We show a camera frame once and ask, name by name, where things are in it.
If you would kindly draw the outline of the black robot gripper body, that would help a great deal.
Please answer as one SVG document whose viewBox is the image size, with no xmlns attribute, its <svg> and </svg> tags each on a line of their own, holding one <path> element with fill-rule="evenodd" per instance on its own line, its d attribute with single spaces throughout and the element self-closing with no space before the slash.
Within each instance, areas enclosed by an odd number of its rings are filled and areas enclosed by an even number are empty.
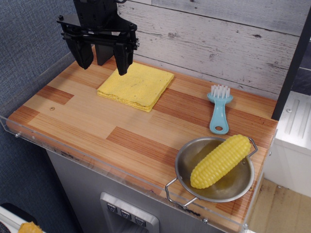
<svg viewBox="0 0 311 233">
<path fill-rule="evenodd" d="M 130 50 L 137 50 L 137 25 L 121 18 L 118 4 L 121 0 L 75 0 L 76 13 L 59 15 L 63 39 L 76 44 L 114 46 L 124 43 Z"/>
</svg>

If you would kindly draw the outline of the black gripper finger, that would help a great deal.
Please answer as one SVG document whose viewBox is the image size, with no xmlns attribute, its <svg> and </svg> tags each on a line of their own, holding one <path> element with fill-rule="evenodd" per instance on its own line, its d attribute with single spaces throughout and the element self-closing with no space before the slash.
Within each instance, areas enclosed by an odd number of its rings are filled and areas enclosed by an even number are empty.
<svg viewBox="0 0 311 233">
<path fill-rule="evenodd" d="M 88 69 L 93 62 L 91 45 L 84 41 L 74 40 L 72 38 L 66 38 L 65 41 L 78 65 L 83 69 Z"/>
<path fill-rule="evenodd" d="M 125 75 L 133 62 L 134 49 L 131 43 L 116 43 L 113 52 L 119 74 Z"/>
</svg>

